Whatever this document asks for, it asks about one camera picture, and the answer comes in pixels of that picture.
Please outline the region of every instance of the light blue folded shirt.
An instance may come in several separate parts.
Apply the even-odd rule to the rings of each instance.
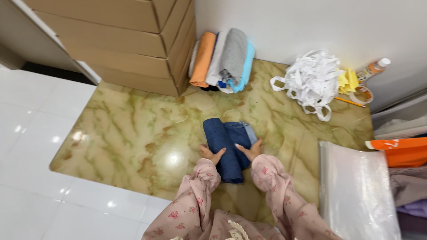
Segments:
[[[227,83],[230,85],[234,93],[242,91],[245,88],[246,84],[248,84],[249,76],[251,75],[252,61],[254,60],[254,57],[255,57],[255,48],[251,44],[251,42],[249,42],[248,40],[248,49],[246,51],[245,63],[243,64],[243,72],[242,72],[242,75],[240,76],[239,84],[235,86],[233,84],[232,79],[229,79],[227,81]]]

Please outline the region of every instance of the purple fabric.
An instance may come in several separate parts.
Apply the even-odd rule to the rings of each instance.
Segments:
[[[427,218],[427,199],[418,200],[413,203],[408,203],[397,208],[398,212],[411,214],[417,217]]]

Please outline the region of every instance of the plastic bottle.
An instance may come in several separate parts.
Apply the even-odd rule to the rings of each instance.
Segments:
[[[371,62],[362,71],[357,73],[359,85],[364,85],[371,77],[383,73],[387,65],[390,63],[390,59],[381,59],[379,61]]]

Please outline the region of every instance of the person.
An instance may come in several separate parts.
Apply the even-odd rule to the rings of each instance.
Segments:
[[[236,144],[251,161],[255,185],[266,192],[267,205],[277,223],[273,226],[250,222],[220,209],[211,211],[211,193],[221,182],[215,165],[226,149],[213,154],[200,145],[201,159],[192,174],[185,175],[175,200],[151,223],[142,240],[340,240],[317,213],[314,203],[307,203],[294,189],[292,176],[282,163],[263,154],[262,140],[251,149]]]

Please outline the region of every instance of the cardboard box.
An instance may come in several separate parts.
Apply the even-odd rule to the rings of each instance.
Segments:
[[[176,0],[169,19],[160,34],[90,23],[35,11],[60,39],[85,46],[123,53],[166,58],[178,34],[184,17],[194,16],[190,0]]]
[[[196,39],[193,39],[191,49],[194,48]],[[156,78],[152,76],[140,75],[137,73],[123,72],[117,69],[89,64],[89,66],[100,76],[103,81],[135,88],[143,91],[179,97],[186,89],[189,83],[188,66],[190,65],[192,51],[185,56],[186,60],[178,79],[172,76],[168,79]]]
[[[179,77],[185,62],[185,55],[187,51],[191,51],[190,45],[195,38],[196,22],[194,18],[187,19],[186,17],[166,59],[82,46],[62,38],[60,40],[66,46],[68,54],[75,60],[124,72],[167,79],[171,75]]]
[[[24,0],[32,9],[107,26],[160,33],[175,0]]]

